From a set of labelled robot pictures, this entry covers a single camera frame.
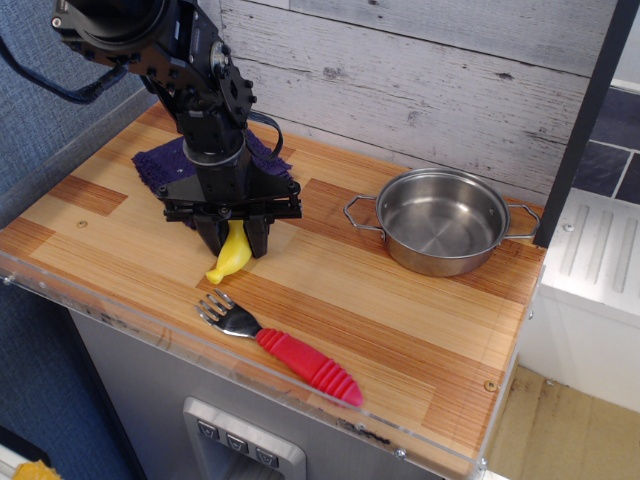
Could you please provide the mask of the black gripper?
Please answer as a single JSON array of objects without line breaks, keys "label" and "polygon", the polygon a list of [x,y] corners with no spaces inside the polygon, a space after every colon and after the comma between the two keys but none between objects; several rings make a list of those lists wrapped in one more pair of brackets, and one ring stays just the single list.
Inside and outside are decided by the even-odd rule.
[{"label": "black gripper", "polygon": [[[200,152],[188,143],[182,147],[194,173],[155,190],[168,218],[177,221],[202,213],[244,219],[252,256],[259,259],[267,254],[273,221],[302,216],[300,185],[255,165],[246,136],[240,136],[232,149],[224,152]],[[195,217],[194,224],[211,253],[219,255],[229,235],[229,222]]]}]

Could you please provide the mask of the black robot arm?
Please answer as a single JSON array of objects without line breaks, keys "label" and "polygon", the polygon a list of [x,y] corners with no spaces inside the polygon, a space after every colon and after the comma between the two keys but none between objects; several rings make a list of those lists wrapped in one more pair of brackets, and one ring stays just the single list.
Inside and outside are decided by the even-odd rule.
[{"label": "black robot arm", "polygon": [[195,1],[57,1],[52,26],[85,59],[140,76],[183,137],[193,175],[155,191],[169,221],[189,221],[213,254],[243,223],[254,257],[271,224],[302,215],[301,187],[255,164],[252,82]]}]

